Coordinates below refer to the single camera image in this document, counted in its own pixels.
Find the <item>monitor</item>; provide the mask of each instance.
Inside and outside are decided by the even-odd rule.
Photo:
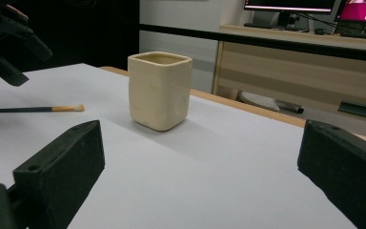
[[[331,14],[336,0],[245,0],[244,10],[279,12],[277,27],[287,28],[292,13]]]
[[[366,24],[366,0],[341,0],[335,21]]]

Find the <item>cup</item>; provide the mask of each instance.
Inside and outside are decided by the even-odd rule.
[[[167,131],[189,110],[193,60],[167,52],[128,58],[130,115],[135,122]]]

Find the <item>white table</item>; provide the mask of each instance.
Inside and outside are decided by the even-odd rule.
[[[134,123],[128,77],[84,64],[0,79],[0,108],[83,103],[84,113],[0,114],[0,183],[82,122],[101,122],[106,167],[70,228],[354,228],[296,166],[303,129],[191,96],[159,133]]]

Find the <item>black curtain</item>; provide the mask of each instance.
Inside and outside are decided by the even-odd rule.
[[[0,56],[21,72],[77,63],[127,70],[127,57],[138,53],[139,0],[96,0],[85,7],[67,0],[17,0],[11,5],[29,17],[29,27],[53,52],[43,62],[19,38],[7,36],[0,42]]]

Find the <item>keyboard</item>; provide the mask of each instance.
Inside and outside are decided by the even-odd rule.
[[[366,33],[349,33],[349,32],[343,32],[343,33],[340,34],[340,36],[366,39]]]
[[[254,25],[252,23],[245,23],[243,25],[244,27],[252,27],[252,28],[259,28],[259,29],[268,29],[273,31],[302,31],[302,32],[308,32],[308,29],[305,28],[299,28],[299,27],[272,27],[272,26],[266,26],[266,25]]]

